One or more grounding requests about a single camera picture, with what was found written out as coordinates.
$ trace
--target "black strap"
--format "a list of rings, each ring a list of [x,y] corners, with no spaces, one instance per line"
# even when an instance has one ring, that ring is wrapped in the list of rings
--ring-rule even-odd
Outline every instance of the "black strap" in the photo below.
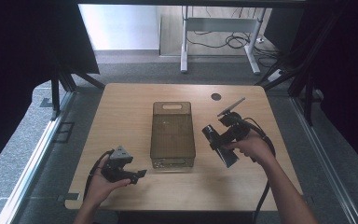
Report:
[[[110,154],[112,154],[112,151],[107,151],[107,152],[105,152],[105,153],[100,157],[100,159],[98,159],[98,160],[95,162],[94,166],[92,166],[92,169],[89,171],[89,177],[87,177],[86,187],[85,187],[85,189],[84,189],[83,201],[86,199],[86,195],[87,195],[87,192],[89,191],[89,185],[90,185],[90,183],[91,183],[91,179],[92,179],[92,177],[94,176],[94,173],[95,173],[95,171],[96,171],[97,168],[98,168],[98,165],[100,164],[100,162],[101,162],[101,160],[103,159],[104,156],[110,155]]]

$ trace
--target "hand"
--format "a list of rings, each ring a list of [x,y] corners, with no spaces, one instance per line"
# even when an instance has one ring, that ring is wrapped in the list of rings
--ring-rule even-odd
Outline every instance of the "hand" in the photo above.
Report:
[[[246,157],[254,158],[260,165],[264,165],[268,160],[274,159],[269,145],[261,139],[260,135],[251,130],[248,135],[239,142],[232,142],[224,145],[225,148],[238,148],[240,153]]]
[[[94,176],[89,183],[89,190],[84,203],[91,203],[95,206],[99,206],[109,196],[112,190],[130,184],[131,181],[129,179],[123,179],[111,183],[103,177],[101,174],[101,168],[105,164],[108,157],[108,155],[104,156],[101,159],[98,168],[95,170]]]

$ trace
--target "black controller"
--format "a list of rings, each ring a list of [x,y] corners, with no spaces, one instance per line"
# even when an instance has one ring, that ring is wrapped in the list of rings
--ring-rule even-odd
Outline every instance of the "black controller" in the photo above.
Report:
[[[132,159],[133,157],[124,147],[119,146],[116,150],[112,149],[109,159],[103,165],[101,174],[112,183],[122,179],[130,179],[131,184],[136,184],[139,178],[145,176],[147,170],[138,171],[136,173],[124,171],[123,167],[127,163],[131,163]]]

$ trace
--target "metal frame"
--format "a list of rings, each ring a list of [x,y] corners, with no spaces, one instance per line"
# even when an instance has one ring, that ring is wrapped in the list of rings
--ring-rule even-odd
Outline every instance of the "metal frame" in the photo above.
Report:
[[[330,159],[328,158],[322,143],[320,142],[318,135],[316,134],[315,130],[312,126],[308,124],[304,116],[302,116],[303,109],[298,101],[298,99],[291,97],[290,98],[292,105],[295,108],[297,113],[298,119],[301,122],[301,125],[304,128],[304,131],[307,134],[307,137],[312,144],[312,148],[321,164],[322,168],[324,169],[324,173],[327,176],[330,185],[335,192],[339,203],[341,204],[342,210],[344,211],[345,215],[347,216],[348,221],[351,224],[358,223],[358,212],[356,205],[354,204],[351,196],[349,195],[347,189],[345,188],[344,184],[342,183],[341,179],[339,178],[336,169],[334,168],[333,164],[331,163]]]
[[[188,31],[206,31],[206,32],[241,32],[252,33],[251,42],[249,46],[245,46],[246,56],[252,66],[255,75],[260,75],[253,49],[255,41],[257,40],[258,33],[260,32],[261,24],[266,13],[263,7],[256,20],[254,19],[233,19],[233,18],[189,18],[188,6],[185,9],[183,18],[183,39],[180,60],[180,71],[187,72],[187,32]]]
[[[62,98],[62,111],[65,111],[68,106],[69,101],[72,99],[73,94],[71,92],[67,92]],[[11,223],[16,216],[19,207],[22,203],[25,194],[30,187],[34,176],[36,175],[36,171],[46,154],[46,151],[51,143],[53,135],[57,131],[60,122],[63,118],[64,114],[59,113],[56,119],[52,119],[45,131],[42,134],[42,137],[39,139],[39,142],[34,149],[31,158],[28,160],[22,174],[11,192],[10,196],[7,199],[7,202],[0,214],[0,223]]]

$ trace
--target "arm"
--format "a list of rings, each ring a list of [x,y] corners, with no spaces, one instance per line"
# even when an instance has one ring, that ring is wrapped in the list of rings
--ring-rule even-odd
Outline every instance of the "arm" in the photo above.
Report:
[[[99,167],[103,166],[107,158],[108,156],[105,156],[101,160]],[[98,168],[91,179],[86,199],[77,213],[74,224],[92,223],[95,213],[101,203],[109,196],[110,192],[114,189],[127,186],[130,182],[131,181],[129,179],[123,179],[118,182],[111,183],[102,176],[101,168]]]
[[[251,131],[248,136],[226,148],[239,148],[245,156],[255,158],[266,172],[282,223],[318,223],[316,217],[298,193],[280,164],[260,136]]]

